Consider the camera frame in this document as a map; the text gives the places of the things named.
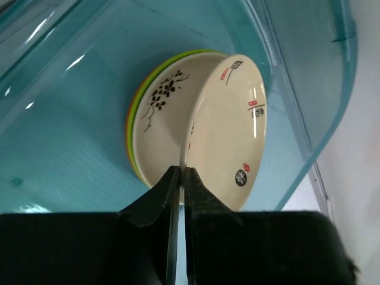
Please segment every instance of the cream-colored dish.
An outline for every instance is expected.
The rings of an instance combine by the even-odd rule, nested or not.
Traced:
[[[226,55],[203,52],[186,56],[149,85],[136,112],[132,148],[140,178],[154,186],[171,165],[179,165],[189,112],[208,76]]]
[[[257,66],[244,55],[224,59],[189,113],[181,171],[195,167],[219,200],[240,210],[258,173],[267,128],[267,100]]]

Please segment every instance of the black floral pattern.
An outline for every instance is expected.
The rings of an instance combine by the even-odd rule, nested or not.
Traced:
[[[178,82],[181,82],[188,78],[189,78],[189,75],[184,76],[181,70],[177,70],[175,74],[172,74],[171,76],[167,77],[164,81],[160,83],[159,87],[152,92],[151,100],[148,103],[148,109],[145,115],[142,117],[142,119],[144,119],[145,117],[148,119],[148,125],[146,129],[144,130],[144,132],[150,129],[151,123],[152,123],[152,117],[155,113],[155,110],[161,111],[163,106],[166,105],[168,98],[177,89],[182,89],[182,87],[179,86],[180,83]]]

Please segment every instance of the black circular emblem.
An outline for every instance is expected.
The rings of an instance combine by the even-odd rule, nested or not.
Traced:
[[[235,174],[235,182],[238,186],[243,187],[247,183],[247,174],[244,170],[239,169]]]

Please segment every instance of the translucent blue container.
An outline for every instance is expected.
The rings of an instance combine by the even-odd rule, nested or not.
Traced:
[[[118,211],[147,191],[125,151],[129,103],[191,49],[258,65],[267,142],[244,210],[280,209],[350,97],[345,0],[18,0],[0,18],[0,213]]]

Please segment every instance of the ceramic dish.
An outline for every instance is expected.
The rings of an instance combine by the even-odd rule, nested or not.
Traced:
[[[257,66],[233,55],[214,69],[190,111],[181,171],[195,167],[204,185],[235,211],[243,207],[259,169],[266,104]]]
[[[168,66],[146,89],[132,129],[134,163],[140,179],[154,186],[179,165],[189,111],[213,69],[226,57],[217,52],[186,56]]]
[[[203,52],[215,52],[214,50],[211,49],[195,49],[195,50],[189,50],[187,52],[182,52],[178,55],[175,55],[162,64],[160,64],[158,67],[153,69],[150,74],[145,78],[145,80],[140,84],[139,88],[135,92],[135,95],[132,99],[131,104],[129,105],[128,109],[128,114],[126,117],[126,122],[125,122],[125,140],[126,140],[126,149],[127,149],[127,154],[129,161],[131,162],[132,168],[136,175],[139,177],[140,180],[142,180],[144,183],[144,179],[140,175],[140,171],[137,168],[136,161],[135,161],[135,156],[133,152],[133,147],[132,147],[132,130],[134,126],[134,120],[136,117],[136,112],[137,108],[140,104],[140,101],[142,97],[144,96],[145,92],[147,91],[149,85],[153,82],[153,80],[161,73],[163,72],[167,67],[169,67],[171,64],[174,62],[185,58],[189,55],[193,55],[196,53],[203,53]]]

